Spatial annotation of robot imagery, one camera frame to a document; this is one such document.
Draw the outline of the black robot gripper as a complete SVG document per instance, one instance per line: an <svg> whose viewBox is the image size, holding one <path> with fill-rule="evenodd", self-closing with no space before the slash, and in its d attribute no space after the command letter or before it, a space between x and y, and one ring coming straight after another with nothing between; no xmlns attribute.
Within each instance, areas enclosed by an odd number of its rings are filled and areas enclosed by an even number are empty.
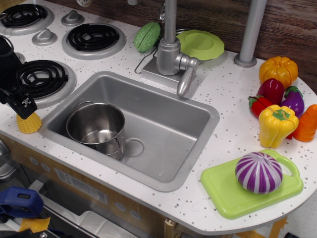
<svg viewBox="0 0 317 238"><path fill-rule="evenodd" d="M12 42L5 36L0 36L0 102L10 103L14 111L22 118L27 119L37 110L34 99L21 88L21 80L17 79L16 72L22 65L14 52Z"/></svg>

